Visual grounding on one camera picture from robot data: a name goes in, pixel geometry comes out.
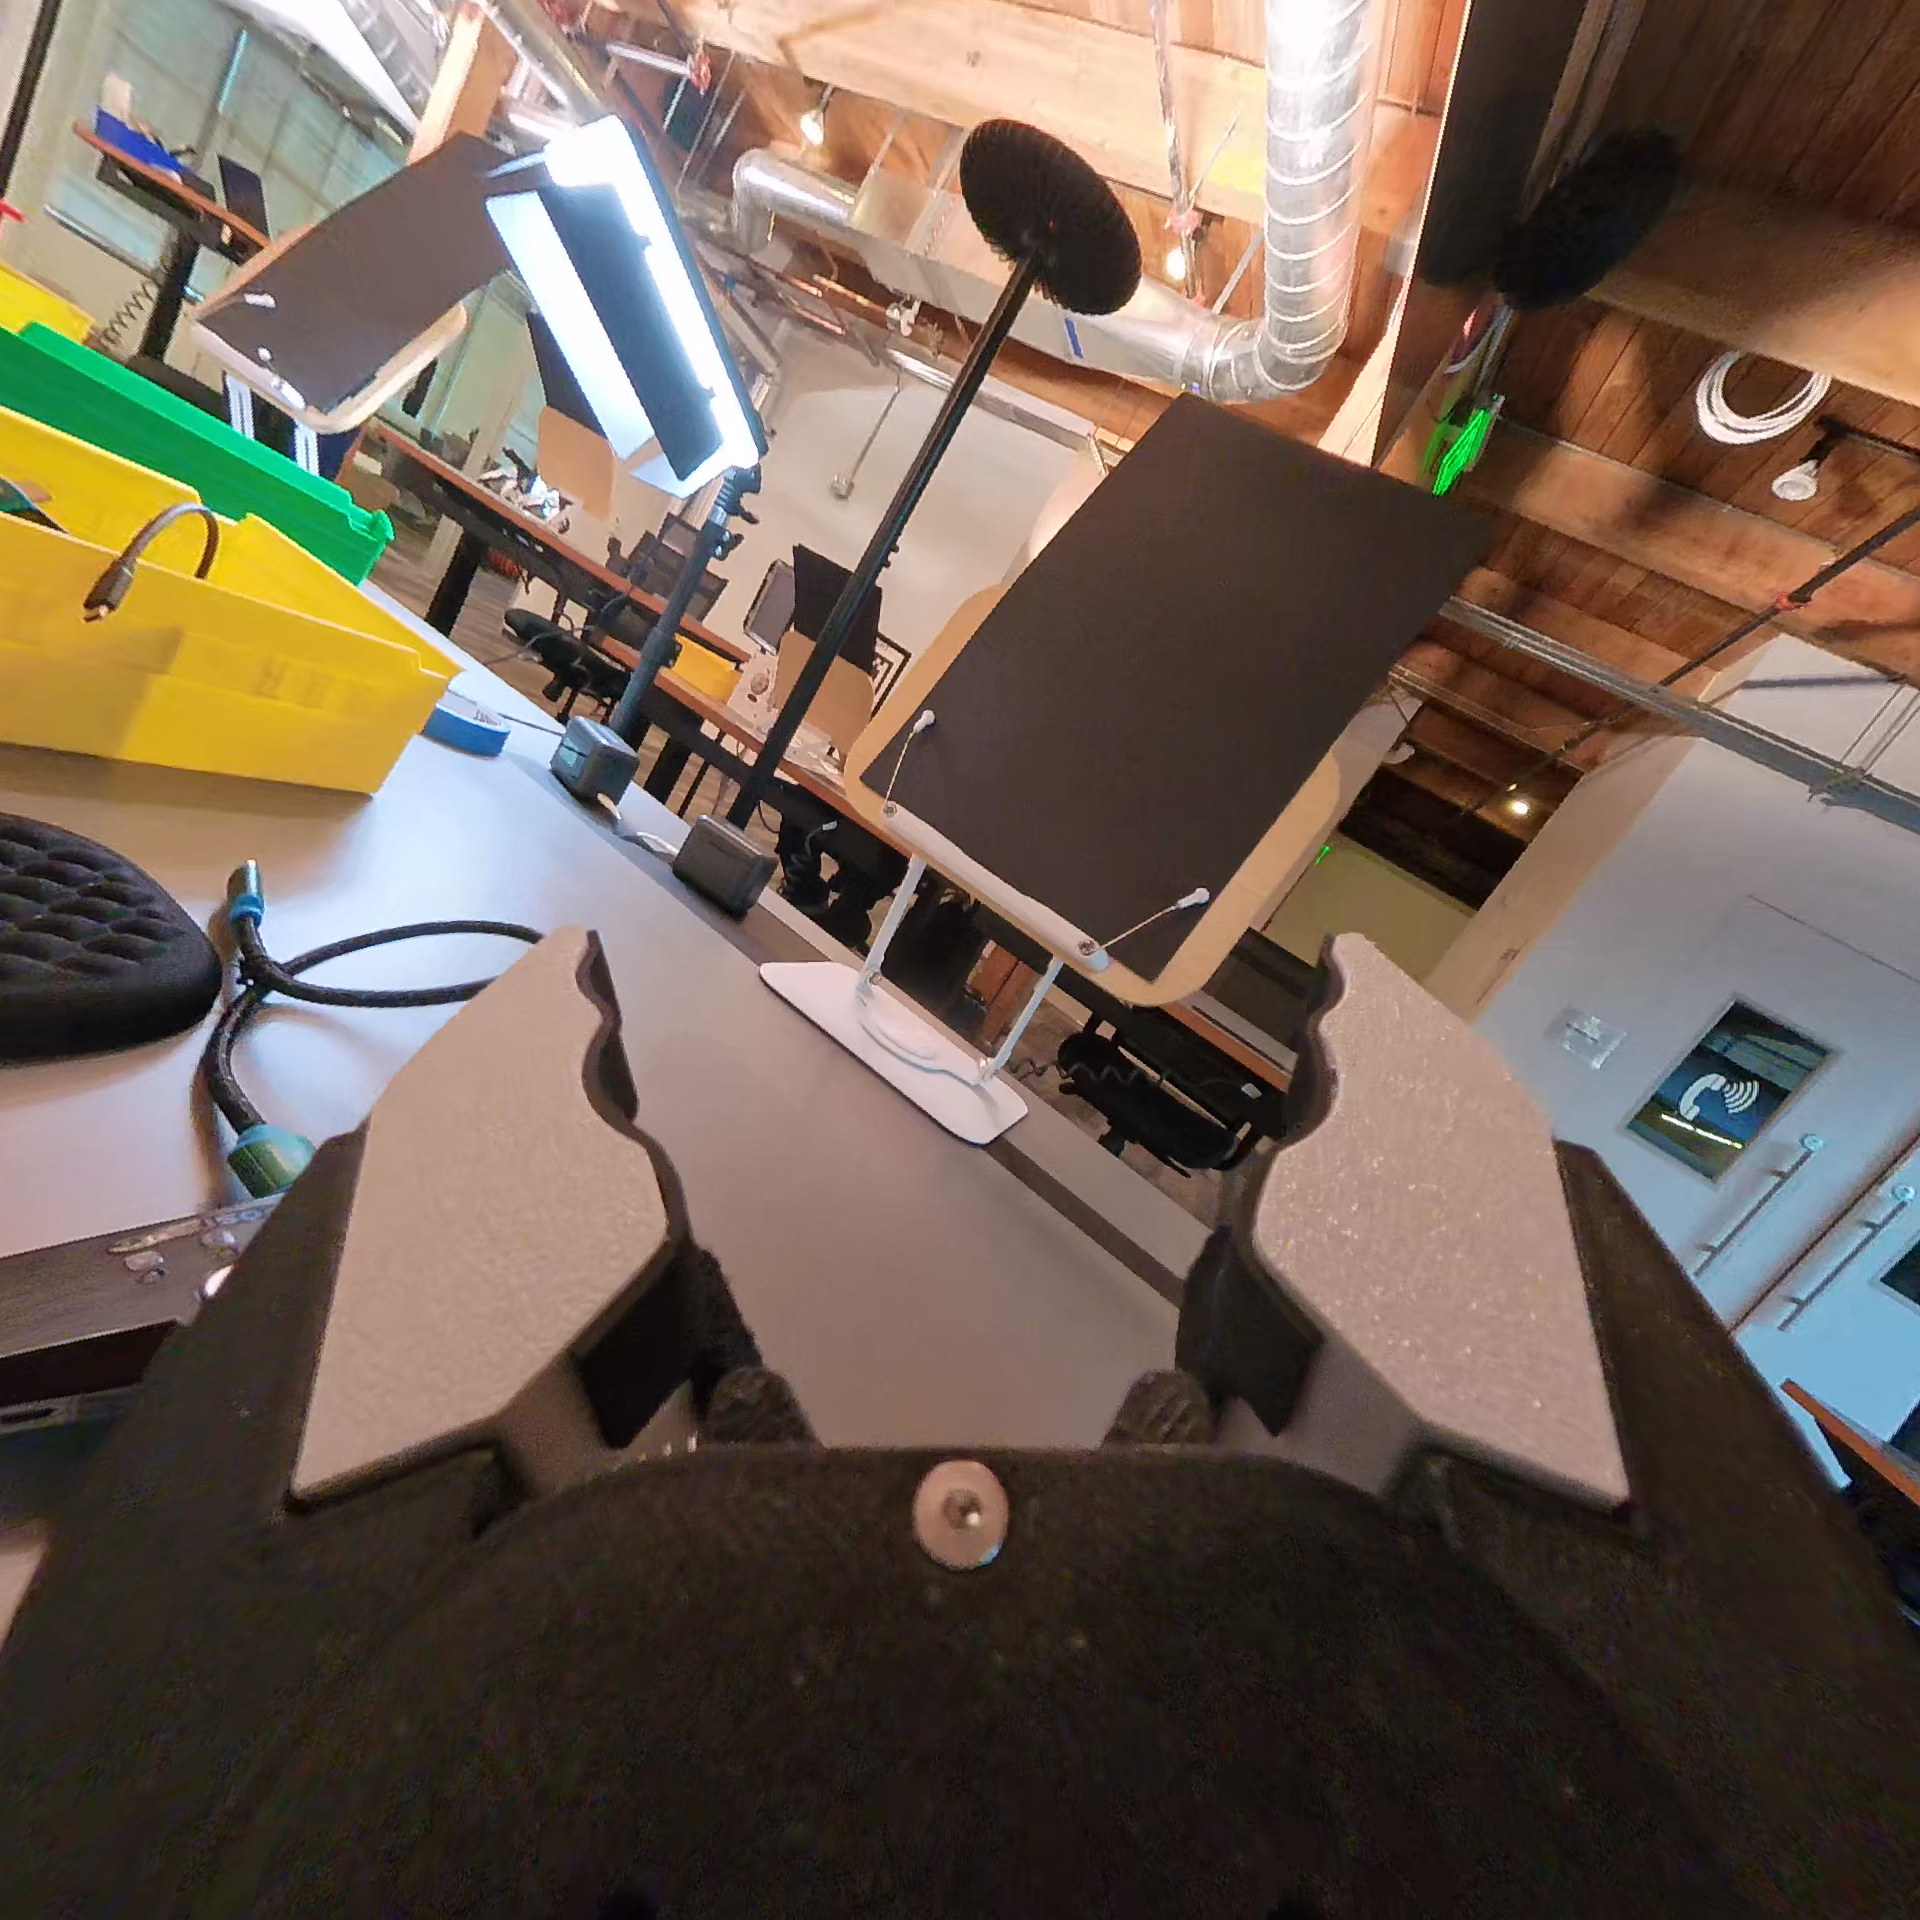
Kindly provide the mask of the white board stand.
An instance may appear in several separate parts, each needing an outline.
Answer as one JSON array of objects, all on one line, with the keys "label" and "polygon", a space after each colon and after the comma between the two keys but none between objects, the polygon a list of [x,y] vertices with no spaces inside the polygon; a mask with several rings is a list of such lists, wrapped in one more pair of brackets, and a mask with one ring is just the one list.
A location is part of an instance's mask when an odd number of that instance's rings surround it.
[{"label": "white board stand", "polygon": [[1069,957],[1086,957],[1094,970],[1104,970],[1113,952],[1099,947],[1078,926],[1061,925],[1061,929],[1069,929],[1069,950],[1048,961],[1043,981],[1029,994],[1012,1037],[996,1055],[978,1055],[973,1047],[958,1043],[948,1028],[924,1021],[905,999],[883,990],[881,964],[924,871],[927,860],[914,855],[870,952],[858,965],[837,961],[767,961],[758,973],[775,994],[833,1039],[846,1055],[854,1055],[877,1079],[891,1084],[947,1132],[973,1146],[991,1146],[1027,1118],[1027,1101],[1003,1079],[1003,1068],[1025,1026],[1032,1024],[1051,983],[1064,970],[1064,964]]},{"label": "white board stand", "polygon": [[235,374],[224,374],[224,403],[229,426],[248,442],[276,451],[303,470],[323,475],[321,434],[313,426],[303,425],[273,401],[255,396],[255,391]]}]

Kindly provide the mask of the green plastic bin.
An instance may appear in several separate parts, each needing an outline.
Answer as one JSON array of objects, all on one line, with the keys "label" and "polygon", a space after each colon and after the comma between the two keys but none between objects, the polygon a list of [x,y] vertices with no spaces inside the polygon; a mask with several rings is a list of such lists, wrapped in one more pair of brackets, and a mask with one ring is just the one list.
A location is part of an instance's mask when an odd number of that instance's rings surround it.
[{"label": "green plastic bin", "polygon": [[3,333],[3,403],[195,489],[221,515],[268,521],[350,584],[393,541],[384,511],[45,322]]}]

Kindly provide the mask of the wooden office desk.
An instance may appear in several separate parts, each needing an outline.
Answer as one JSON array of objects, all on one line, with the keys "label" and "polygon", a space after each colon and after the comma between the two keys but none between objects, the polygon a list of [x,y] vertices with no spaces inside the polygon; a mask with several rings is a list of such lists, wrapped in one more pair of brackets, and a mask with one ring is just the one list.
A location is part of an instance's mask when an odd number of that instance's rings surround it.
[{"label": "wooden office desk", "polygon": [[608,563],[592,560],[551,524],[508,505],[385,421],[375,418],[366,426],[363,446],[377,446],[384,456],[396,459],[396,473],[459,529],[453,555],[424,612],[431,628],[452,637],[483,563],[510,560],[534,584],[554,587],[562,602],[575,602],[590,612],[590,624],[600,632],[596,651],[620,666],[636,666],[639,644],[648,637],[665,608],[660,597],[639,587]]}]

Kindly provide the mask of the silver air duct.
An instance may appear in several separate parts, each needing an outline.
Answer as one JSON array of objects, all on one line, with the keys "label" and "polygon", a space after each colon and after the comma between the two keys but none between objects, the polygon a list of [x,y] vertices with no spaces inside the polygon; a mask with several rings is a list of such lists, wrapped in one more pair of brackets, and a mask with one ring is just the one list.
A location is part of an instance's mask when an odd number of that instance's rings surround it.
[{"label": "silver air duct", "polygon": [[[1329,371],[1346,336],[1358,274],[1361,211],[1372,142],[1382,5],[1277,1],[1264,8],[1264,302],[1228,318],[1142,279],[1108,315],[1034,293],[1040,318],[1017,337],[1055,361],[1187,391],[1217,403],[1266,403],[1306,392]],[[877,186],[831,180],[777,150],[733,165],[733,232],[762,255],[780,221],[844,241],[893,293],[923,297],[957,318],[983,320],[993,302],[988,223],[957,225],[958,193],[927,189],[923,245],[902,225],[902,206]]]}]

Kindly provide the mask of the dark pole base block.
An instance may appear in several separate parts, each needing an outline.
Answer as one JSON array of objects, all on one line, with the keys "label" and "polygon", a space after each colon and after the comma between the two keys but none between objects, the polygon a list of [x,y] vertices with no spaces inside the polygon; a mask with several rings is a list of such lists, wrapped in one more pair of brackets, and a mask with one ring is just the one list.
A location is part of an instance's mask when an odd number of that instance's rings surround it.
[{"label": "dark pole base block", "polygon": [[670,856],[670,871],[733,922],[750,914],[777,870],[777,852],[709,813],[687,826]]}]

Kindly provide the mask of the black office chair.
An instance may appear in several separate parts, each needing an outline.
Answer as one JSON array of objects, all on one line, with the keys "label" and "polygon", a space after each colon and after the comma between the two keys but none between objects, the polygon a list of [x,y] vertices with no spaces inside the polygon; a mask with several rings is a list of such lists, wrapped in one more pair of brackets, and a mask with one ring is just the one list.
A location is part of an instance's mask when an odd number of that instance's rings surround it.
[{"label": "black office chair", "polygon": [[1129,1146],[1139,1146],[1184,1176],[1234,1170],[1264,1140],[1281,1135],[1280,1092],[1233,1093],[1228,1106],[1217,1110],[1094,1030],[1064,1039],[1055,1069],[1064,1089],[1102,1118],[1099,1149],[1124,1155]]}]

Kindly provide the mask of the black mesh cushion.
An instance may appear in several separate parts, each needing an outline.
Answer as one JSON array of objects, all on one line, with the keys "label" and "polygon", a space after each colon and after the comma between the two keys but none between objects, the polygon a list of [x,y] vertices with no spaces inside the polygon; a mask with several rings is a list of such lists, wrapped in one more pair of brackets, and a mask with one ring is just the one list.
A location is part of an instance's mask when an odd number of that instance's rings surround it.
[{"label": "black mesh cushion", "polygon": [[3,1064],[192,1030],[224,964],[177,898],[122,855],[3,815]]}]

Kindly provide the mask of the dark flat board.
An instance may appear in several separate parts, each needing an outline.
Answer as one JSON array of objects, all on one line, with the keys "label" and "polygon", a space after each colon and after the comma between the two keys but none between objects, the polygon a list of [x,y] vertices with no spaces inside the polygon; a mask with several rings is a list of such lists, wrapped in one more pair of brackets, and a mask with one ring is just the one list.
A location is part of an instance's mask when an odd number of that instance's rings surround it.
[{"label": "dark flat board", "polygon": [[248,1197],[9,1256],[3,1434],[115,1419],[276,1206],[276,1196]]}]

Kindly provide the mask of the black disc on pole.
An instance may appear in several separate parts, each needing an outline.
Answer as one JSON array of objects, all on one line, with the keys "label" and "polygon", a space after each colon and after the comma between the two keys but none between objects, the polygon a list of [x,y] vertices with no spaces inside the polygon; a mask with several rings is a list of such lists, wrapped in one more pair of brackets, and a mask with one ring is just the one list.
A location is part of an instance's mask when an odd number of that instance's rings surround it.
[{"label": "black disc on pole", "polygon": [[1064,139],[1017,120],[986,120],[962,142],[962,197],[973,225],[1012,267],[988,320],[952,379],[913,466],[900,481],[876,534],[862,548],[823,632],[749,772],[741,775],[726,819],[745,828],[780,775],[794,731],[820,692],[831,664],[858,624],[859,607],[896,555],[900,538],[947,456],[958,425],[983,387],[999,348],[1008,341],[1027,297],[1040,289],[1078,315],[1108,315],[1129,305],[1142,279],[1137,225],[1108,182]]}]

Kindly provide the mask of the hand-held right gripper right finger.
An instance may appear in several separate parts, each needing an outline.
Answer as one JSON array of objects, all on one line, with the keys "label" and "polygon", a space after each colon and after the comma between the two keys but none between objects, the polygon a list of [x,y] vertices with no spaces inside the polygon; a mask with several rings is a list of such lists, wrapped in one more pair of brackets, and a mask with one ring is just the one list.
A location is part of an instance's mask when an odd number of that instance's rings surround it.
[{"label": "hand-held right gripper right finger", "polygon": [[1281,1428],[1242,1447],[1383,1497],[1426,1452],[1590,1508],[1629,1471],[1547,1120],[1498,1049],[1372,942],[1327,947],[1314,1118],[1246,1247],[1319,1347]]}]

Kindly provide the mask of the led light panel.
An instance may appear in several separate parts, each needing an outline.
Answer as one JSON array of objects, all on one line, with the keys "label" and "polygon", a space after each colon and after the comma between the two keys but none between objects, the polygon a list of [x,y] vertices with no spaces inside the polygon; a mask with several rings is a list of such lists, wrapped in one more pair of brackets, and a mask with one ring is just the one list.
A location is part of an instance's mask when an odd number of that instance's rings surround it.
[{"label": "led light panel", "polygon": [[487,175],[487,215],[614,460],[676,498],[768,451],[653,159],[612,113]]}]

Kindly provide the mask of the ceiling track light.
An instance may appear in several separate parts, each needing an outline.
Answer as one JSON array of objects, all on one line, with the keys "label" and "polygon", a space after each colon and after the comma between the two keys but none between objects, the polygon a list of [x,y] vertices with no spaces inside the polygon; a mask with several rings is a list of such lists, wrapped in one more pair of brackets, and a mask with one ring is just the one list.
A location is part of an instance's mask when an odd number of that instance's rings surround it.
[{"label": "ceiling track light", "polygon": [[1770,481],[1771,495],[1792,505],[1811,500],[1821,486],[1827,460],[1853,438],[1857,429],[1849,421],[1834,413],[1821,417],[1808,453]]}]

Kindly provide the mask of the black light stand pole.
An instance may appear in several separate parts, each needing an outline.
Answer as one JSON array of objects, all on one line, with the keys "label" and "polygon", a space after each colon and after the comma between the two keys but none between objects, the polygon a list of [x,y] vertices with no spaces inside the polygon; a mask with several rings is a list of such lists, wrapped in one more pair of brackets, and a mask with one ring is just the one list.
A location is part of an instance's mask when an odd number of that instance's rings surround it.
[{"label": "black light stand pole", "polygon": [[690,547],[690,555],[685,556],[679,578],[676,581],[673,593],[665,599],[665,607],[653,621],[653,630],[639,649],[629,685],[622,696],[617,697],[612,715],[610,715],[612,731],[631,750],[639,750],[644,739],[644,731],[647,731],[644,703],[661,666],[666,666],[670,657],[676,657],[677,651],[679,628],[685,621],[687,603],[702,578],[706,576],[709,563],[713,563],[733,541],[738,541],[738,537],[733,534],[733,518],[738,515],[745,515],[749,521],[755,518],[754,513],[745,511],[749,498],[755,491],[762,491],[762,466],[735,466],[719,481],[719,491],[713,495],[713,502],[698,526],[696,541]]}]

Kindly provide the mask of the green exit sign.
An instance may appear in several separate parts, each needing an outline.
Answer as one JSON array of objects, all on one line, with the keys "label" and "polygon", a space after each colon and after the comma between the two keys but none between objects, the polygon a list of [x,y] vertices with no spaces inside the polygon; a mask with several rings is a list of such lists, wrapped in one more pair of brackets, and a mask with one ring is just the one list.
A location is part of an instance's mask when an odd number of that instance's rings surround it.
[{"label": "green exit sign", "polygon": [[1505,405],[1503,392],[1465,396],[1436,418],[1423,451],[1419,475],[1436,498],[1448,495],[1486,453]]}]

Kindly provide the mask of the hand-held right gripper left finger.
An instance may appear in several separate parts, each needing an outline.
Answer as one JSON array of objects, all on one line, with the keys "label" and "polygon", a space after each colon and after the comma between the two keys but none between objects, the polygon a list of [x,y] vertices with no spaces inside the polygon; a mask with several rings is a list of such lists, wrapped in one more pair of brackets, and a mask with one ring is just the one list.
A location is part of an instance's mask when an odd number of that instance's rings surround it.
[{"label": "hand-held right gripper left finger", "polygon": [[298,1501],[470,1445],[534,1494],[694,1450],[685,1188],[639,1127],[590,926],[446,1021],[358,1140]]}]

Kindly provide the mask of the black round ceiling fixture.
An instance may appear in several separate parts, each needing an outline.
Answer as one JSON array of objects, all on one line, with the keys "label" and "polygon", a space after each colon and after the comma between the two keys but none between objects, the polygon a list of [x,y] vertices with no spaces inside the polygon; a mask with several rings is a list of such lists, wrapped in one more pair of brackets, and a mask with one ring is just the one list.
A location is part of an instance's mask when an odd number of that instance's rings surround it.
[{"label": "black round ceiling fixture", "polygon": [[1666,218],[1680,176],[1669,132],[1607,132],[1505,232],[1496,292],[1522,313],[1587,297]]}]

